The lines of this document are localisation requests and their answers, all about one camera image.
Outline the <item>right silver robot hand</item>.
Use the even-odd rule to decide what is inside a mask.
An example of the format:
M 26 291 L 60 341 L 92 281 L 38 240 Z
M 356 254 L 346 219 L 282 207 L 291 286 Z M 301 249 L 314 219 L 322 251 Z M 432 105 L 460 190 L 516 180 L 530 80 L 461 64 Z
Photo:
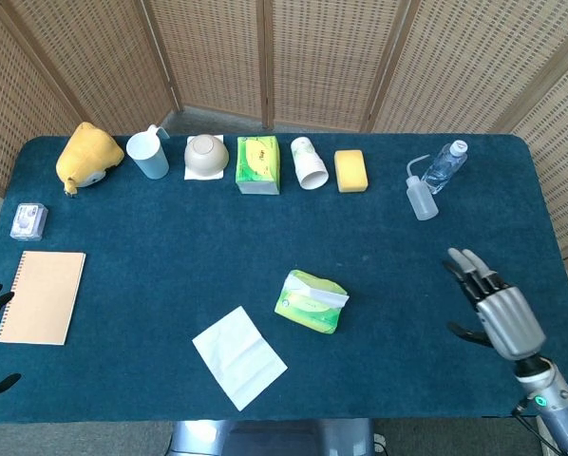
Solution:
M 469 249 L 447 249 L 444 263 L 452 273 L 483 325 L 474 332 L 449 322 L 448 329 L 461 339 L 494 349 L 508 361 L 536 355 L 546 336 L 521 290 L 508 284 Z

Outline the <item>white tissue sheet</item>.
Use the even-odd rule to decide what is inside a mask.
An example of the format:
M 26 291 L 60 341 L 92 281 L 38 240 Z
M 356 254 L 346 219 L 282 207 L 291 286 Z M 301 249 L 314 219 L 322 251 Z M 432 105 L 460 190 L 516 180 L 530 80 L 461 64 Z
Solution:
M 197 335 L 192 343 L 239 411 L 287 370 L 241 306 Z
M 349 296 L 345 293 L 339 293 L 332 287 L 333 285 L 333 282 L 323 279 L 307 283 L 295 276 L 287 279 L 284 284 L 290 292 L 317 300 L 330 308 L 343 308 Z

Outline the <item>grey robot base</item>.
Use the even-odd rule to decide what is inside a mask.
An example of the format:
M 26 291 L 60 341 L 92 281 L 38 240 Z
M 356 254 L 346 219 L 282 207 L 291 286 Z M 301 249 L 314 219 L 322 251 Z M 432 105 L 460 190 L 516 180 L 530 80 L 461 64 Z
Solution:
M 177 421 L 164 456 L 375 456 L 373 422 Z

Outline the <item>opened green tissue pack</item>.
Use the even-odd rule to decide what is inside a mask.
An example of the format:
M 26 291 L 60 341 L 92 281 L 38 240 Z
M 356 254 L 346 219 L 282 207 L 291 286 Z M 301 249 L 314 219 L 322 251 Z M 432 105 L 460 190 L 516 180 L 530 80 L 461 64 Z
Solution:
M 307 283 L 317 282 L 321 279 L 328 280 L 300 270 L 291 270 L 284 280 L 280 295 L 275 303 L 275 313 L 318 333 L 333 334 L 337 329 L 340 314 L 346 305 L 343 308 L 330 308 L 322 302 L 288 291 L 284 284 L 287 279 L 293 276 Z M 348 292 L 340 285 L 333 283 L 332 287 L 335 290 L 348 295 Z

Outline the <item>full green tissue pack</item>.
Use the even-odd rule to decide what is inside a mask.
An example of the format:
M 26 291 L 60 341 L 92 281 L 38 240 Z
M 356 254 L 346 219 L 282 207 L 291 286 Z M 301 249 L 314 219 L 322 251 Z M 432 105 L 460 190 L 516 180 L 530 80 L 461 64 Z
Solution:
M 276 136 L 237 138 L 236 184 L 241 194 L 280 194 L 280 152 Z

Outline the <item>tan spiral notebook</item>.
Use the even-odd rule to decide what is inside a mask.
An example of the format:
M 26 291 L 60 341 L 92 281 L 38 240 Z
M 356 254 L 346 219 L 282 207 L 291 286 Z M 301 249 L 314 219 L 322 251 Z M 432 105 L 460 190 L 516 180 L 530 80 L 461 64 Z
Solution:
M 63 346 L 85 254 L 25 251 L 0 323 L 0 343 Z

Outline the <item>small purple clear box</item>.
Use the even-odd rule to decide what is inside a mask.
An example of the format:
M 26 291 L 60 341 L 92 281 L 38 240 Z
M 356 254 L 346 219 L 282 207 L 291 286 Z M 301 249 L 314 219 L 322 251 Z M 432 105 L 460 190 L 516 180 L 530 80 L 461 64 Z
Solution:
M 9 235 L 17 240 L 41 240 L 48 209 L 41 203 L 20 203 L 17 206 Z

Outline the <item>translucent wash bottle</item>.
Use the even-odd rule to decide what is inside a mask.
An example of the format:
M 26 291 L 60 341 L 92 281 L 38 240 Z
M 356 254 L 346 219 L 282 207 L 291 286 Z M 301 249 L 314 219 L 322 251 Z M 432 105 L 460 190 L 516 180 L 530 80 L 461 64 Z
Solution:
M 411 170 L 411 166 L 414 163 L 420 162 L 428 157 L 429 155 L 424 155 L 409 161 L 406 167 L 407 198 L 413 209 L 415 217 L 419 221 L 433 219 L 439 214 L 439 209 L 429 188 L 427 187 L 427 184 L 417 175 L 414 175 Z

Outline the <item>clear water bottle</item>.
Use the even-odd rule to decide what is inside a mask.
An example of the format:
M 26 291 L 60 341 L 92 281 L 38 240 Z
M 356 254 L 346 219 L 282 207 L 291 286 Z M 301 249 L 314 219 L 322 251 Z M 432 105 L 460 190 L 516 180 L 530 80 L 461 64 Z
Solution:
M 432 195 L 439 193 L 467 160 L 468 145 L 463 140 L 446 144 L 422 176 Z

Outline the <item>yellow plush toy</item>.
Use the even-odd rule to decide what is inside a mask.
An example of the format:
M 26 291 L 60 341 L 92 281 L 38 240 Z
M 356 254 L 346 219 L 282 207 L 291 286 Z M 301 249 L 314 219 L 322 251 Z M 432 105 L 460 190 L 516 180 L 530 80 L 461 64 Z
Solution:
M 92 123 L 80 123 L 56 162 L 56 173 L 65 194 L 73 197 L 106 176 L 123 160 L 123 150 L 105 131 Z

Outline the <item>dark teal table cloth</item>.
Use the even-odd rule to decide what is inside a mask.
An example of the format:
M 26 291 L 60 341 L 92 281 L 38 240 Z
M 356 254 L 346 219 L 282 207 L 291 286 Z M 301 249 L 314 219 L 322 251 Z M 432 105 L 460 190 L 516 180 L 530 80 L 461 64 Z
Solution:
M 131 160 L 66 196 L 55 164 L 63 137 L 27 142 L 0 213 L 0 284 L 26 250 L 85 254 L 66 343 L 0 343 L 0 423 L 505 416 L 520 400 L 512 365 L 465 342 L 447 323 L 480 322 L 443 266 L 450 247 L 479 255 L 521 289 L 547 337 L 544 355 L 568 382 L 568 277 L 527 144 L 468 134 L 468 159 L 415 218 L 407 163 L 453 134 L 315 134 L 325 162 L 363 152 L 369 186 L 335 180 L 306 191 L 291 136 L 279 137 L 281 190 L 243 195 L 220 180 L 186 180 L 184 137 L 164 144 L 168 174 L 148 179 Z M 41 240 L 9 235 L 20 203 L 48 209 Z M 291 270 L 350 296 L 333 334 L 275 313 Z M 192 340 L 241 306 L 287 370 L 235 408 Z

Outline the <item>light blue plastic cup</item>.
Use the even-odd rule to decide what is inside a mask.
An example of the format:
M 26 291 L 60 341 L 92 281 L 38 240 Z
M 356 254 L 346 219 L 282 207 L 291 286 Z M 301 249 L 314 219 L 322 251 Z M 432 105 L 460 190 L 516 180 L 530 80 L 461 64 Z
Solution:
M 169 135 L 163 127 L 151 124 L 126 143 L 127 155 L 150 180 L 159 180 L 169 171 L 169 162 L 161 146 L 161 141 L 168 139 Z

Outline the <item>yellow sponge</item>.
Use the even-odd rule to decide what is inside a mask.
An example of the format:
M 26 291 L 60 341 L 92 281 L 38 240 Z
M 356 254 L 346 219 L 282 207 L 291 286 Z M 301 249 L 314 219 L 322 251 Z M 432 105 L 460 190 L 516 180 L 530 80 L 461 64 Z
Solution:
M 359 149 L 334 153 L 337 187 L 340 193 L 360 193 L 369 186 L 363 152 Z

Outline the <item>white paper cup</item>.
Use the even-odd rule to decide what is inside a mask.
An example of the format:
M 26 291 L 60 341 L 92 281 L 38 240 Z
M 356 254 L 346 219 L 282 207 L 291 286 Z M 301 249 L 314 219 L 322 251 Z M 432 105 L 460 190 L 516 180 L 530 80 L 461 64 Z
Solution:
M 308 137 L 295 138 L 291 142 L 291 150 L 295 174 L 302 189 L 314 190 L 328 181 L 326 165 Z

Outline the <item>rattan folding screen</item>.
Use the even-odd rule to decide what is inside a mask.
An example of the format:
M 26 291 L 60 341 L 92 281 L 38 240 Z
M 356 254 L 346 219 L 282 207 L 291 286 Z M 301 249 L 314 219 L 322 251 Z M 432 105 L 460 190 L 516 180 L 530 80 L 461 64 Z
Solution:
M 568 0 L 0 0 L 0 196 L 29 139 L 187 106 L 513 133 L 568 264 Z

